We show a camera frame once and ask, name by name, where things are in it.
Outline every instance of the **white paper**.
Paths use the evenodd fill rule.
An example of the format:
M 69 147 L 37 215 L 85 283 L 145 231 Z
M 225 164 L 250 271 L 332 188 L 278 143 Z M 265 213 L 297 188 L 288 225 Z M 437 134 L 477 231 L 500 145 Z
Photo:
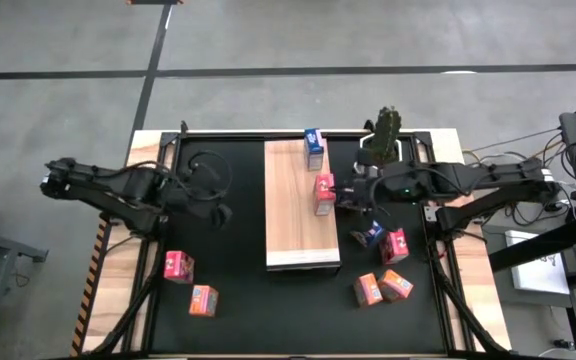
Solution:
M 506 231 L 506 244 L 512 246 L 538 234 L 523 231 Z M 561 254 L 548 255 L 511 269 L 515 289 L 570 294 Z

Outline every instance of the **yellow and black tape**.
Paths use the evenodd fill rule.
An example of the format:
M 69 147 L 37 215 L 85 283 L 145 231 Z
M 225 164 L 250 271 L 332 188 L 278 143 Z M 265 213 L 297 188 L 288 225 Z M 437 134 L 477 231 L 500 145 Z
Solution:
M 77 322 L 75 324 L 75 335 L 73 336 L 70 347 L 70 356 L 81 355 L 83 349 L 111 228 L 112 226 L 108 220 L 100 217 L 97 239 L 92 249 L 88 276 L 86 277 L 86 284 L 84 285 L 84 296 L 81 299 L 81 307 L 79 308 L 79 315 L 77 316 Z

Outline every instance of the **table frame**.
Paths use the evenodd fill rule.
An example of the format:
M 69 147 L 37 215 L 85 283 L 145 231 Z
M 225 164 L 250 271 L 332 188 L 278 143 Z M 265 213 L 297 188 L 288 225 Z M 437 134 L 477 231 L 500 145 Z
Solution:
M 244 130 L 244 131 L 187 131 L 187 127 L 184 127 L 185 124 L 182 124 L 182 131 L 180 132 L 160 132 L 160 142 L 159 142 L 159 151 L 158 151 L 158 155 L 157 155 L 157 160 L 159 162 L 162 163 L 168 163 L 171 165 L 172 168 L 176 167 L 177 164 L 177 159 L 180 158 L 180 154 L 181 154 L 181 146 L 179 146 L 179 144 L 181 144 L 181 142 L 191 136 L 193 138 L 201 138 L 201 137 L 210 137 L 210 138 L 215 138 L 215 137 L 220 137 L 220 138 L 245 138 L 245 137 L 254 137 L 256 139 L 258 139 L 260 136 L 263 136 L 264 138 L 267 139 L 278 139 L 278 138 L 285 138 L 287 136 L 292 136 L 292 138 L 294 138 L 295 136 L 298 136 L 300 133 L 302 133 L 302 130 L 271 130 L 271 131 L 265 131 L 265 130 Z M 334 134 L 368 134 L 369 131 L 368 130 L 322 130 L 322 132 L 324 134 L 326 134 L 327 136 L 334 136 Z M 420 135 L 421 141 L 420 143 L 424 143 L 426 144 L 427 150 L 426 150 L 426 154 L 425 154 L 425 161 L 434 161 L 435 160 L 435 151 L 432 147 L 432 141 L 431 141 L 431 136 L 428 136 L 428 134 L 426 134 L 426 136 L 424 137 L 423 135 Z M 171 147 L 173 147 L 173 152 L 172 154 L 168 151 L 168 149 Z M 86 335 L 86 327 L 87 327 L 87 321 L 86 321 L 86 317 L 88 315 L 86 315 L 86 312 L 90 312 L 90 310 L 92 309 L 93 306 L 93 302 L 94 302 L 94 298 L 95 298 L 95 291 L 96 291 L 96 287 L 98 285 L 98 278 L 100 276 L 101 273 L 101 268 L 103 266 L 103 256 L 100 256 L 100 254 L 102 252 L 105 252 L 105 249 L 102 249 L 102 247 L 105 248 L 105 246 L 107 245 L 108 242 L 108 237 L 110 234 L 110 227 L 107 226 L 108 224 L 108 219 L 102 219 L 102 224 L 100 225 L 100 231 L 98 232 L 98 238 L 97 238 L 97 242 L 95 243 L 95 249 L 93 251 L 93 262 L 95 262 L 96 260 L 96 267 L 93 266 L 93 262 L 91 262 L 91 274 L 88 276 L 87 279 L 87 286 L 86 289 L 84 291 L 84 300 L 82 300 L 82 310 L 84 311 L 84 314 L 82 314 L 82 312 L 80 311 L 80 317 L 79 317 L 79 321 L 77 323 L 77 329 L 75 331 L 76 336 L 75 339 L 73 340 L 73 348 L 71 351 L 71 355 L 77 355 L 80 354 L 82 349 L 83 349 L 83 341 Z M 138 256 L 138 264 L 136 267 L 136 272 L 135 272 L 135 278 L 133 281 L 133 287 L 132 287 L 132 295 L 131 295 L 131 299 L 134 298 L 136 291 L 140 288 L 141 283 L 143 281 L 143 278 L 145 275 L 147 275 L 148 269 L 147 269 L 147 263 L 148 262 L 152 262 L 152 258 L 153 258 L 153 248 L 156 249 L 157 245 L 156 244 L 148 244 L 146 242 L 142 242 L 141 246 L 140 246 L 140 250 L 139 250 L 139 256 Z M 456 256 L 456 251 L 452 245 L 452 243 L 448 244 L 447 247 L 447 261 L 442 261 L 442 266 L 444 270 L 446 270 L 446 273 L 448 273 L 450 275 L 450 282 L 452 282 L 453 284 L 455 284 L 456 286 L 453 288 L 454 289 L 454 294 L 456 295 L 457 298 L 456 299 L 463 299 L 464 296 L 464 290 L 461 286 L 461 279 L 459 276 L 460 273 L 460 269 L 457 266 L 457 256 Z M 437 271 L 439 271 L 439 269 L 437 269 L 436 267 L 433 267 L 433 273 L 435 275 L 438 276 Z M 150 331 L 148 331 L 151 327 L 152 327 L 152 316 L 149 316 L 149 314 L 152 314 L 152 307 L 153 304 L 156 303 L 156 301 L 147 301 L 147 304 L 144 304 L 144 307 L 146 307 L 146 309 L 142 309 L 143 312 L 145 312 L 145 321 L 142 324 L 138 324 L 137 326 L 135 325 L 135 323 L 140 322 L 140 321 L 134 321 L 132 322 L 132 324 L 130 325 L 129 330 L 127 331 L 126 335 L 124 336 L 124 339 L 128 338 L 128 339 L 133 339 L 134 335 L 135 335 L 135 330 L 137 330 L 137 332 L 139 332 L 139 326 L 141 326 L 141 345 L 139 345 L 138 347 L 136 347 L 134 344 L 132 344 L 132 341 L 123 341 L 122 345 L 120 347 L 120 349 L 122 351 L 131 351 L 131 350 L 137 350 L 137 349 L 145 349 L 145 348 L 149 348 L 149 344 L 150 344 Z M 448 306 L 447 311 L 442 311 L 440 309 L 440 312 L 446 315 L 446 318 L 448 319 L 448 322 L 452 322 L 452 328 L 450 326 L 447 326 L 447 328 L 449 329 L 449 331 L 446 333 L 446 342 L 449 344 L 449 346 L 447 346 L 447 348 L 449 350 L 456 350 L 458 348 L 462 348 L 465 350 L 475 350 L 476 347 L 481 348 L 480 344 L 478 343 L 474 343 L 474 341 L 472 340 L 472 336 L 469 330 L 469 327 L 466 324 L 466 319 L 469 319 L 470 322 L 473 322 L 473 319 L 475 321 L 475 324 L 477 325 L 478 322 L 476 320 L 476 317 L 472 314 L 472 312 L 470 312 L 468 310 L 468 307 L 465 305 L 465 303 L 460 304 L 460 306 L 458 306 L 459 311 L 461 313 L 466 313 L 465 316 L 461 316 L 460 318 L 457 319 L 458 324 L 455 324 L 455 319 L 453 318 L 455 309 L 454 306 L 450 307 Z M 453 331 L 456 331 L 456 335 L 457 337 L 453 337 Z

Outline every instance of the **cactus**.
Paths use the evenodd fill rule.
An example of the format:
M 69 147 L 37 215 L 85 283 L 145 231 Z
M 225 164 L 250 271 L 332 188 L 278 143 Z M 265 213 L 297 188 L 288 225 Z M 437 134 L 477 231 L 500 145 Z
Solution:
M 397 158 L 395 140 L 397 140 L 400 129 L 401 116 L 394 106 L 384 107 L 379 111 L 375 125 L 375 136 L 368 145 L 372 158 L 377 164 L 384 165 Z

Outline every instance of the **orange juice box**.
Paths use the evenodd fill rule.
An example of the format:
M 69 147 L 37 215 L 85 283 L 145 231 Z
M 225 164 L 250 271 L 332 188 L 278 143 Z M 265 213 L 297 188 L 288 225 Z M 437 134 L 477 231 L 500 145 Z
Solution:
M 361 307 L 370 306 L 383 300 L 373 273 L 360 276 L 355 282 L 354 288 Z
M 166 252 L 164 278 L 180 284 L 192 284 L 195 260 L 183 251 Z
M 388 301 L 404 300 L 410 295 L 413 284 L 388 269 L 379 279 L 379 289 Z
M 192 289 L 190 310 L 188 313 L 195 316 L 215 316 L 219 293 L 208 285 L 195 285 Z

